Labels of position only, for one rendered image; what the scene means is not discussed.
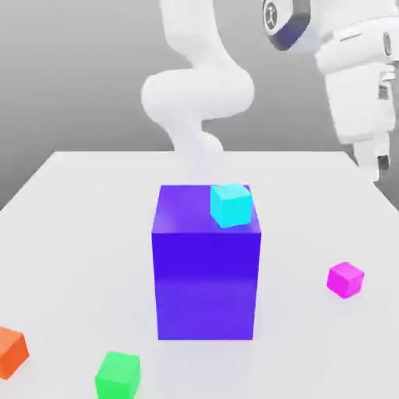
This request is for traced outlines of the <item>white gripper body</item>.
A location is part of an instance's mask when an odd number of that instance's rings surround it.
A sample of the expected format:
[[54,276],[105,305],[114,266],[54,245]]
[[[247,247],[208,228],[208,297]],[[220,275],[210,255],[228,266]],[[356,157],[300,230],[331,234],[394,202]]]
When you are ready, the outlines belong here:
[[392,65],[360,65],[325,75],[330,112],[343,144],[375,139],[396,123]]

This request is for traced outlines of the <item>small magenta cube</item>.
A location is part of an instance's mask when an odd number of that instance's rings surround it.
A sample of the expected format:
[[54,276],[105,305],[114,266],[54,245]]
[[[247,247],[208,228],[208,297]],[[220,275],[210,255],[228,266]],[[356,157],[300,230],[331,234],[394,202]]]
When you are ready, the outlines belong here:
[[349,262],[339,263],[329,269],[327,287],[341,298],[350,298],[362,289],[365,272]]

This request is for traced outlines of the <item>small cyan cube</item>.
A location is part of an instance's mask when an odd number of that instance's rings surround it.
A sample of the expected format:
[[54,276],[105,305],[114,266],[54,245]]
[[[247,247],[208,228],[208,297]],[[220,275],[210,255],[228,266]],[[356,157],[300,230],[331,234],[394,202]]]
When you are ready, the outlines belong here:
[[212,185],[210,215],[221,228],[249,224],[252,220],[252,193],[242,184]]

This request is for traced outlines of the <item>small green cube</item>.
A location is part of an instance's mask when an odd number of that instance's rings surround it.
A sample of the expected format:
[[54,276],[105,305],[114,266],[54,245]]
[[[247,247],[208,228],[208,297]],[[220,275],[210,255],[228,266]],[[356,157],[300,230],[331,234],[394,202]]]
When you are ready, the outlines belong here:
[[94,381],[97,399],[135,399],[141,382],[139,356],[108,351]]

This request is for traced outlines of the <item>small orange cube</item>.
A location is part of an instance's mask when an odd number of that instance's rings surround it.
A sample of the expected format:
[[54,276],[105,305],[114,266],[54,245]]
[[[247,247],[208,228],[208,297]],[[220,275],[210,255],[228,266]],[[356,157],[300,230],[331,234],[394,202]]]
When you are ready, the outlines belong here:
[[9,379],[29,356],[24,334],[0,327],[0,378]]

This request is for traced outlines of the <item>large purple box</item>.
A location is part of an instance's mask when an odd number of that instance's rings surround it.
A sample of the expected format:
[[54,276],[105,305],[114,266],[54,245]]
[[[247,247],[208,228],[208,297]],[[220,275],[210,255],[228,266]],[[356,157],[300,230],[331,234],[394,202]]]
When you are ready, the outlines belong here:
[[221,227],[210,185],[162,185],[151,232],[157,333],[161,340],[250,340],[261,228],[250,188],[229,200],[241,224]]

